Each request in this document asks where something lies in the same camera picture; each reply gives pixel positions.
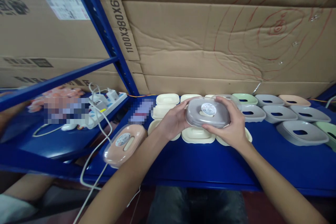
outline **electric cord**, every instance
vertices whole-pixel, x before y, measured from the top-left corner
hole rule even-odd
[[[58,127],[58,128],[56,128],[56,129],[53,129],[52,131],[49,131],[49,132],[47,132],[47,133],[44,133],[44,134],[41,134],[41,135],[36,135],[42,128],[47,127],[48,125],[50,125],[50,124],[43,124],[43,125],[42,125],[41,127],[39,127],[37,130],[35,130],[35,132],[33,133],[32,137],[42,137],[42,136],[44,136],[44,135],[48,135],[48,134],[50,134],[50,133],[52,133],[52,132],[55,132],[55,131],[57,131],[57,130],[59,130],[60,128],[63,127],[63,125],[62,125],[61,127]]]
[[[110,126],[110,132],[109,132],[108,134],[106,134],[106,133],[104,132],[104,130],[102,129],[102,126],[100,125],[100,122],[99,122],[99,120],[98,120],[98,126],[99,126],[99,129],[100,129],[101,132],[104,134],[105,138],[104,138],[104,140],[101,141],[101,142],[94,148],[94,150],[91,152],[91,154],[89,155],[88,159],[86,160],[86,162],[85,162],[85,164],[84,164],[84,167],[83,167],[83,169],[82,169],[82,172],[81,172],[81,174],[80,174],[80,179],[79,179],[79,180],[80,180],[80,183],[81,183],[82,185],[84,185],[84,186],[90,187],[91,190],[90,190],[90,193],[88,194],[88,196],[87,196],[87,198],[86,198],[86,200],[85,200],[83,206],[81,207],[81,209],[80,209],[80,211],[79,211],[79,213],[78,213],[76,219],[74,220],[73,224],[76,224],[76,223],[77,223],[77,221],[78,221],[78,219],[79,219],[81,213],[83,212],[83,209],[85,208],[85,205],[87,204],[87,202],[88,202],[88,200],[89,200],[89,198],[90,198],[90,196],[91,196],[93,190],[94,190],[94,189],[101,190],[101,188],[100,188],[100,187],[97,187],[96,185],[97,185],[99,179],[101,178],[101,176],[103,175],[103,173],[104,173],[104,171],[105,171],[105,169],[106,169],[106,167],[107,167],[108,164],[105,165],[105,167],[103,168],[101,174],[100,174],[99,177],[97,178],[97,180],[96,180],[96,182],[94,183],[94,185],[90,185],[90,184],[85,183],[83,177],[84,177],[84,173],[85,173],[86,167],[87,167],[87,165],[88,165],[88,163],[89,163],[89,160],[91,159],[92,155],[93,155],[93,154],[96,152],[96,150],[97,150],[97,149],[98,149],[98,148],[105,142],[106,139],[108,139],[109,142],[111,142],[111,139],[109,138],[109,136],[111,135],[111,133],[112,133],[112,131],[113,131],[113,130],[112,130],[112,125],[111,125],[110,121],[108,120],[108,118],[106,117],[106,115],[105,115],[104,113],[100,112],[100,110],[95,106],[95,104],[94,104],[94,102],[93,102],[93,101],[94,101],[94,95],[95,95],[96,90],[97,90],[97,89],[99,90],[99,94],[100,94],[101,90],[100,90],[100,88],[99,88],[99,86],[98,86],[97,84],[96,84],[97,88],[95,88],[94,90],[92,90],[92,89],[91,89],[91,85],[92,85],[92,83],[89,84],[89,89],[90,89],[90,91],[91,91],[91,93],[92,93],[92,100],[89,99],[89,103],[90,103],[90,105],[92,105],[92,107],[95,109],[96,114],[98,114],[98,112],[99,112],[99,113],[101,113],[101,114],[103,115],[104,119],[107,121],[108,125]],[[129,207],[129,205],[131,204],[131,202],[133,201],[133,199],[136,197],[136,195],[140,192],[140,190],[141,190],[141,186],[139,186],[139,190],[138,190],[138,192],[133,196],[133,198],[131,199],[131,201],[130,201],[129,204],[127,205],[127,207]]]
[[[98,113],[99,109],[97,109],[97,107],[94,105],[94,102],[93,102],[94,99],[93,99],[93,98],[94,98],[94,95],[95,95],[95,91],[98,89],[99,92],[100,92],[100,88],[99,88],[99,86],[97,85],[97,88],[95,88],[94,90],[92,90],[92,89],[91,89],[91,85],[92,85],[92,83],[89,84],[89,89],[90,89],[90,91],[91,91],[91,93],[92,93],[92,100],[89,99],[89,103],[93,106],[93,108],[95,108],[96,113]],[[101,142],[98,144],[98,146],[97,146],[96,148],[94,148],[94,150],[91,152],[91,154],[89,155],[88,159],[86,160],[86,162],[85,162],[85,164],[84,164],[84,167],[83,167],[82,172],[81,172],[80,177],[79,177],[79,181],[80,181],[80,183],[81,183],[82,185],[84,185],[84,186],[86,186],[86,187],[89,187],[89,188],[94,188],[94,189],[97,189],[97,190],[101,190],[101,188],[100,188],[100,187],[96,187],[95,185],[92,186],[92,185],[90,185],[90,184],[84,182],[83,177],[84,177],[84,173],[85,173],[86,167],[87,167],[87,165],[88,165],[88,163],[89,163],[89,161],[90,161],[92,155],[93,155],[93,154],[96,152],[96,150],[97,150],[97,149],[98,149],[98,148],[105,142],[106,139],[108,139],[109,142],[111,142],[111,139],[109,138],[109,136],[111,135],[111,133],[112,133],[112,131],[113,131],[113,130],[112,130],[112,125],[111,125],[110,121],[107,119],[106,115],[105,115],[104,113],[101,113],[101,114],[103,115],[103,117],[104,117],[105,120],[107,121],[108,125],[110,126],[110,132],[109,132],[108,134],[106,134],[106,133],[104,132],[104,130],[102,129],[102,126],[100,125],[100,122],[98,121],[99,129],[100,129],[101,132],[104,134],[105,138],[104,138],[104,140],[101,141]]]
[[[330,103],[332,102],[332,100],[334,100],[335,98],[336,98],[336,96],[331,97],[331,98],[328,100],[328,102],[327,102],[327,104],[325,105],[325,107],[328,108],[329,105],[330,105]]]

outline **white cable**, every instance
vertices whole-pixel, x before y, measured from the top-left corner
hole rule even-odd
[[[46,126],[48,126],[48,125],[50,125],[50,124],[43,124],[40,128],[38,128],[37,130],[35,130],[35,132],[33,133],[32,137],[42,137],[42,136],[44,136],[44,135],[48,135],[48,134],[50,134],[50,133],[52,133],[52,132],[55,132],[55,131],[57,131],[57,130],[59,130],[60,128],[63,127],[63,125],[62,125],[61,127],[58,127],[58,128],[56,128],[56,129],[53,129],[52,131],[49,131],[49,132],[47,132],[47,133],[44,133],[44,134],[41,134],[41,135],[36,135],[37,132],[39,132],[42,128],[44,128],[44,127],[46,127]]]
[[[328,102],[327,102],[327,104],[325,105],[325,107],[328,108],[329,105],[330,105],[330,103],[331,103],[331,101],[334,100],[335,98],[336,98],[336,96],[331,97],[331,98],[328,100]]]
[[[139,191],[133,196],[133,198],[131,199],[131,201],[128,203],[127,207],[130,206],[132,200],[134,200],[135,196],[138,195],[138,193],[140,192],[140,190],[141,190],[140,187],[141,187],[141,185],[139,186]]]
[[[100,88],[97,86],[97,88],[95,88],[94,90],[92,90],[92,89],[91,89],[91,84],[92,84],[92,83],[89,84],[89,89],[90,89],[90,91],[92,92],[92,100],[93,100],[93,97],[94,97],[94,95],[95,95],[95,91],[96,91],[97,89],[100,90]],[[99,110],[98,110],[97,107],[94,105],[94,103],[93,103],[92,100],[91,100],[91,102],[92,102],[92,103],[91,103],[91,102],[90,102],[90,99],[89,99],[89,103],[95,108],[96,113],[97,113],[97,111],[99,111]],[[105,116],[105,114],[102,113],[102,115],[104,116],[105,120],[107,121],[108,125],[110,126],[110,132],[109,132],[108,135],[107,135],[107,134],[105,133],[105,131],[102,129],[102,126],[100,125],[100,122],[99,122],[99,120],[98,120],[98,126],[99,126],[99,129],[100,129],[101,132],[104,134],[105,138],[104,138],[104,140],[101,141],[100,144],[98,144],[98,146],[97,146],[96,148],[94,148],[94,150],[91,152],[90,156],[88,157],[88,159],[86,160],[86,162],[85,162],[85,164],[84,164],[84,167],[83,167],[82,172],[81,172],[80,177],[79,177],[79,181],[80,181],[80,183],[81,183],[82,185],[87,186],[87,187],[92,188],[92,189],[94,188],[94,189],[97,189],[97,190],[101,190],[101,188],[96,187],[95,185],[92,186],[92,185],[90,185],[90,184],[88,184],[88,183],[85,183],[85,182],[84,182],[84,179],[83,179],[83,176],[84,176],[86,167],[87,167],[87,165],[88,165],[88,163],[89,163],[89,161],[90,161],[92,155],[94,154],[94,152],[95,152],[95,151],[96,151],[96,150],[97,150],[97,149],[98,149],[98,148],[105,142],[106,139],[108,139],[108,140],[111,142],[111,139],[109,138],[109,136],[110,136],[111,133],[112,133],[112,125],[111,125],[110,121],[107,119],[107,117]]]
[[[101,174],[99,175],[99,177],[97,178],[97,180],[96,180],[96,182],[94,183],[93,187],[91,188],[91,190],[90,190],[88,196],[86,197],[86,199],[85,199],[85,201],[84,201],[84,204],[82,205],[81,209],[79,210],[79,212],[78,212],[78,214],[77,214],[77,216],[76,216],[76,219],[73,221],[73,224],[76,224],[76,223],[77,223],[77,221],[78,221],[80,215],[82,214],[82,212],[83,212],[83,210],[84,210],[84,208],[85,208],[85,206],[86,206],[86,203],[88,202],[88,200],[89,200],[89,198],[90,198],[90,196],[91,196],[93,190],[95,189],[95,186],[98,184],[98,181],[100,180],[101,176],[103,175],[103,173],[104,173],[106,167],[107,167],[107,164],[105,165],[105,167],[104,167],[104,169],[102,170]]]

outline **soap dish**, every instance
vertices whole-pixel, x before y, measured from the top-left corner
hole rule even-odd
[[[265,105],[280,105],[283,106],[285,102],[277,96],[271,94],[257,94],[255,96],[258,100],[258,106],[262,107]]]
[[[313,124],[328,135],[329,141],[325,144],[336,152],[336,125],[328,122],[314,122]]]
[[[307,121],[307,122],[323,121],[326,123],[331,121],[331,118],[329,116],[327,116],[320,110],[317,110],[312,107],[291,105],[289,106],[289,108],[293,110],[299,117],[299,120],[302,120],[302,121]]]
[[[150,135],[152,133],[152,131],[159,125],[159,123],[162,121],[162,119],[157,119],[154,120],[150,123],[149,127],[148,127],[148,135]],[[181,136],[181,133],[178,134],[176,137],[174,137],[171,141],[175,141],[177,139],[179,139],[179,137]]]
[[[297,146],[320,145],[329,141],[327,134],[305,121],[285,121],[276,128],[288,142]]]
[[[182,139],[189,144],[211,144],[216,136],[202,128],[190,127],[182,130]]]
[[[244,93],[235,93],[233,96],[236,96],[241,104],[252,104],[257,105],[258,100],[253,95],[244,94]]]
[[[269,123],[279,123],[281,121],[294,121],[298,116],[289,108],[280,105],[266,105],[262,109],[266,112],[265,120]]]
[[[180,97],[178,94],[160,94],[156,98],[157,105],[163,104],[174,104],[177,105],[180,102]]]
[[[189,98],[193,98],[193,97],[198,97],[198,96],[201,96],[200,94],[185,94],[185,95],[182,95],[181,96],[181,99],[180,99],[180,102],[184,102],[185,100],[189,99]]]
[[[168,113],[168,111],[174,108],[176,105],[174,104],[162,104],[156,105],[153,108],[152,118],[155,119],[162,119]]]
[[[310,107],[311,105],[309,101],[300,96],[281,94],[278,97],[284,101],[286,107],[291,105]]]
[[[261,122],[266,117],[265,111],[259,108],[257,105],[242,104],[241,107],[241,112],[245,116],[246,123]]]
[[[246,137],[247,137],[247,140],[249,142],[252,142],[252,136],[250,134],[250,132],[248,131],[247,128],[245,128],[245,134],[246,134]],[[224,145],[224,146],[230,146],[229,144],[227,144],[222,138],[220,138],[219,136],[216,136],[216,140],[221,144],[221,145]]]

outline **pink plastic container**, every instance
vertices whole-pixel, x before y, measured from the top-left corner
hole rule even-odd
[[[113,168],[120,168],[147,137],[142,125],[126,124],[111,140],[104,151],[104,161]]]

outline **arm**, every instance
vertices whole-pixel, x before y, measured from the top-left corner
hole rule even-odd
[[[5,96],[11,92],[4,92],[0,94],[0,97]],[[26,106],[28,106],[30,101],[25,101],[18,105],[15,105],[11,108],[8,108],[4,111],[0,112],[0,138],[5,132],[5,129],[8,123],[15,117],[21,110],[23,110]]]
[[[134,154],[104,185],[80,220],[80,224],[115,223],[138,190],[152,163],[164,146],[189,127],[185,106],[189,100],[171,109]]]
[[[244,129],[245,117],[235,104],[222,97],[216,97],[216,100],[227,107],[231,123],[224,129],[217,129],[210,125],[203,125],[203,128],[220,136],[243,156],[258,178],[265,194],[284,220],[291,224],[328,223],[308,200],[275,170],[247,140]]]

